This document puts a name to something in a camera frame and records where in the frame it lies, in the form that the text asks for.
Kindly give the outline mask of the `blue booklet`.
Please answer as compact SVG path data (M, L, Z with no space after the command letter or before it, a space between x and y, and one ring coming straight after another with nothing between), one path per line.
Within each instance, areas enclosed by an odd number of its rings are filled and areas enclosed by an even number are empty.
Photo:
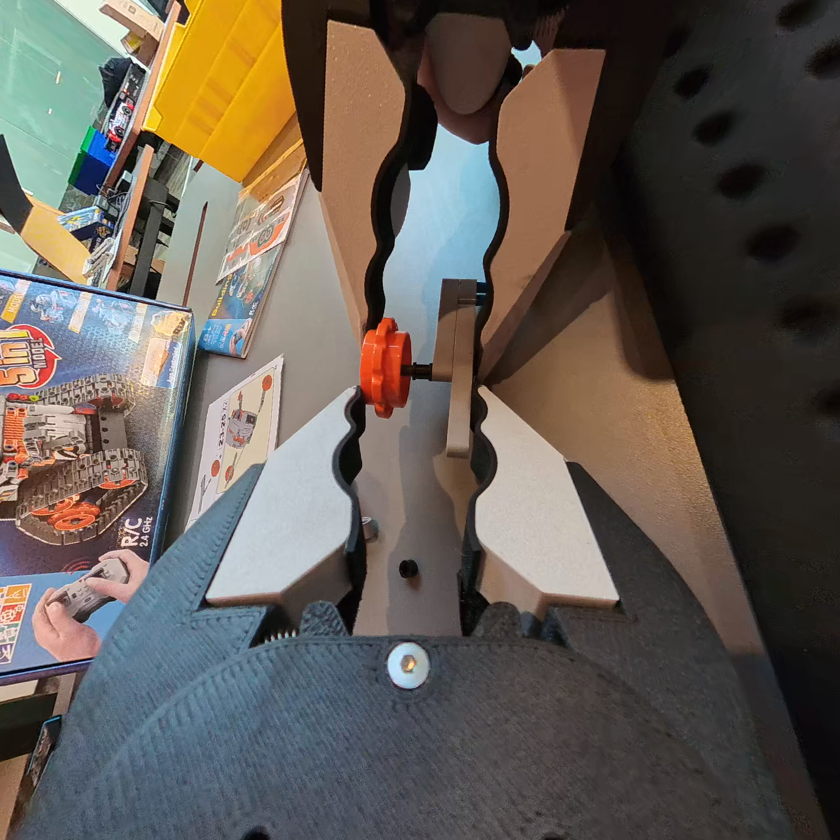
M199 339L202 350L230 358L248 357L281 251L277 245L222 279Z

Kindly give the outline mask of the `wooden side table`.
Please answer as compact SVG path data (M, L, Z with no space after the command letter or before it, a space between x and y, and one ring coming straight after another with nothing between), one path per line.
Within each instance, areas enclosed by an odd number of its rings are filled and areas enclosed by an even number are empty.
M172 51L176 26L184 8L183 2L168 2L166 5L164 29L152 65L143 79L117 159L101 189L101 194L109 197L123 178L130 178L130 189L122 199L115 227L119 241L106 288L127 291L138 298L154 298L148 293L147 286L164 210L172 203L166 185L152 176L154 157L161 140L145 124L151 114L154 94L160 85L168 53Z

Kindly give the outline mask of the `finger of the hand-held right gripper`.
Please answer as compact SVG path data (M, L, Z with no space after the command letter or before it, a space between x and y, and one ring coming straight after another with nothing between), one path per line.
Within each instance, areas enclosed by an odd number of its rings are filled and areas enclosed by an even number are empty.
M605 57L603 49L553 49L500 106L495 155L507 221L489 263L493 300L481 330L481 380L501 359L569 238Z
M407 208L408 130L421 41L327 24L320 201L355 337L385 312L384 268Z

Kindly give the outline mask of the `grey toy beam assembly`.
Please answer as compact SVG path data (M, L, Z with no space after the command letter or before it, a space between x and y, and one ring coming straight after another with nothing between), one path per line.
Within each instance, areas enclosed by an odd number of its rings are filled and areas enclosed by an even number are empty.
M446 440L450 458L469 456L476 320L486 291L477 280L442 280L432 374L434 382L450 384Z

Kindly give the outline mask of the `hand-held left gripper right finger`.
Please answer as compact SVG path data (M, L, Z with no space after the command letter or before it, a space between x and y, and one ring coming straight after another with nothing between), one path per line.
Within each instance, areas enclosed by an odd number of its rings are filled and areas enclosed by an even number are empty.
M463 622L509 603L542 621L554 606L620 602L567 460L479 385L472 397L469 499L461 561Z

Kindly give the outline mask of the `orange toy gear wheel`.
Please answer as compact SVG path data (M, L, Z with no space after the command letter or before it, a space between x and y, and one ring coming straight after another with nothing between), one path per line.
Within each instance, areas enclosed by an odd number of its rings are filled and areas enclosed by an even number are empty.
M360 387L364 401L379 418L389 418L406 405L411 377L403 367L413 362L412 341L393 318L383 318L363 339Z

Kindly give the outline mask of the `toy car box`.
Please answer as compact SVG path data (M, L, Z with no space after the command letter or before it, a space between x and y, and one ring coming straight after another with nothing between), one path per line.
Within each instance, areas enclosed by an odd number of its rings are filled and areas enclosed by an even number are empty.
M101 133L105 148L116 153L130 128L144 88L146 69L129 57L113 57L99 67L103 100L107 106Z

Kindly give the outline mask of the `blue toy kit box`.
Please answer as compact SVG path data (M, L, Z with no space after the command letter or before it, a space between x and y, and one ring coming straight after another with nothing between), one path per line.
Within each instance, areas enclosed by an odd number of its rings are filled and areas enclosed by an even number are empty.
M125 553L161 555L193 371L189 309L2 270L2 685L85 667Z

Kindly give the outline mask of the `yellow plastic storage bin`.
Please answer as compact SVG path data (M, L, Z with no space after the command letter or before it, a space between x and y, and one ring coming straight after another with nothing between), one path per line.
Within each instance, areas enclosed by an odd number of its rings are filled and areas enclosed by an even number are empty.
M295 112L282 2L184 5L143 130L244 183Z

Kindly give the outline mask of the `tan cardboard flap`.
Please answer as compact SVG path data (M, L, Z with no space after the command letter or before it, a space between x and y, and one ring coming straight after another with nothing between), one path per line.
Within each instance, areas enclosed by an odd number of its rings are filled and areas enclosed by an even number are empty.
M55 208L24 194L23 199L2 197L1 212L8 226L39 258L64 278L82 286L90 285L83 273L89 252L60 224Z

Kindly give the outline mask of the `blue storage crate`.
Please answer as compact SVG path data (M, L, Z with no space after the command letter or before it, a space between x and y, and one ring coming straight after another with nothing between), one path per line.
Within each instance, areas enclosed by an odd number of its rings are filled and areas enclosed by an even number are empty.
M98 194L117 158L121 144L122 138L116 133L103 134L99 131L97 141L89 152L78 152L67 179L68 186L89 196Z

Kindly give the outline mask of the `brown cardboard box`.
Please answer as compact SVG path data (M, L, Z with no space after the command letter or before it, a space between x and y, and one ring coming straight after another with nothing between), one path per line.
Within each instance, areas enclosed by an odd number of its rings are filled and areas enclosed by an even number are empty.
M151 38L159 43L164 34L164 22L139 2L106 1L98 10L141 39Z

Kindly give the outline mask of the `grey desk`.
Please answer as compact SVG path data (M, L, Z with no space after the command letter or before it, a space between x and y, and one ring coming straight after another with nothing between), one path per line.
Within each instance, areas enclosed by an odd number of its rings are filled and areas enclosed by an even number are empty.
M676 2L662 58L486 383L681 574L731 651L791 827L838 838L838 2ZM383 278L424 361L440 280L483 279L499 214L487 146L437 119ZM286 357L281 442L357 381L319 198L255 357L199 353L171 541L205 410L246 366ZM461 631L476 480L443 452L447 386L418 385L361 440L362 509L384 531L364 635Z

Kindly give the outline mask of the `white instruction manual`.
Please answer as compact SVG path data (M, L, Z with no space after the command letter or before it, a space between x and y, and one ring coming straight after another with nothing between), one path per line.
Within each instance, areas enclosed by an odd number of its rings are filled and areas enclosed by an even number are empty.
M277 356L207 408L186 529L277 447L284 361Z

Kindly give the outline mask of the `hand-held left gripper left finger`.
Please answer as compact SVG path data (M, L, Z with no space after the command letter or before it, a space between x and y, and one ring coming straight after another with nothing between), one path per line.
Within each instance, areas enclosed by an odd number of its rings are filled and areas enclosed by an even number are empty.
M206 592L212 606L318 601L356 615L366 577L361 506L361 388L343 391L263 465Z

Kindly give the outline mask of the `tan cardboard box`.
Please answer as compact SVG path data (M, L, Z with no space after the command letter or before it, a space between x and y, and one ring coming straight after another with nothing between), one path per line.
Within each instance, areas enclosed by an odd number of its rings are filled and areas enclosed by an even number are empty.
M238 200L264 202L301 172L307 163L298 115L294 112L242 182Z

